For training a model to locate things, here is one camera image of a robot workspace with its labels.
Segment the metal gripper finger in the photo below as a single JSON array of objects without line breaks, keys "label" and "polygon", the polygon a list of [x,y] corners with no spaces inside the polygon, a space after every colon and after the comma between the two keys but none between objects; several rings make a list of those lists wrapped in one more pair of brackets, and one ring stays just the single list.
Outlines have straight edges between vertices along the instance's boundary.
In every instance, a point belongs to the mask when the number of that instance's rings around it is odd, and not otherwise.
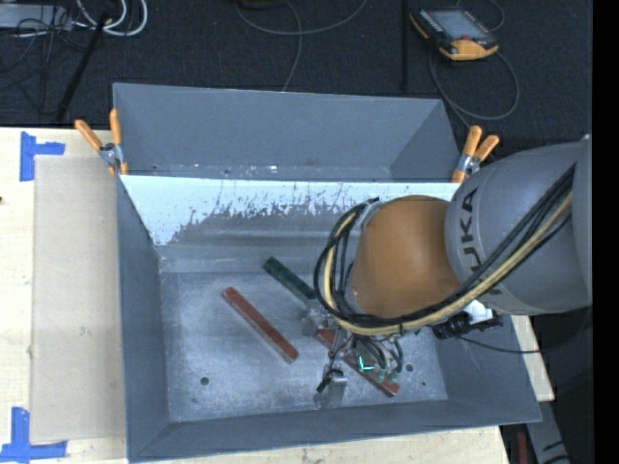
[{"label": "metal gripper finger", "polygon": [[340,364],[328,367],[316,388],[314,403],[318,408],[338,408],[343,401],[347,377]]},{"label": "metal gripper finger", "polygon": [[335,323],[329,312],[323,307],[309,307],[301,317],[301,334],[305,337],[314,337],[318,332],[335,331]]}]

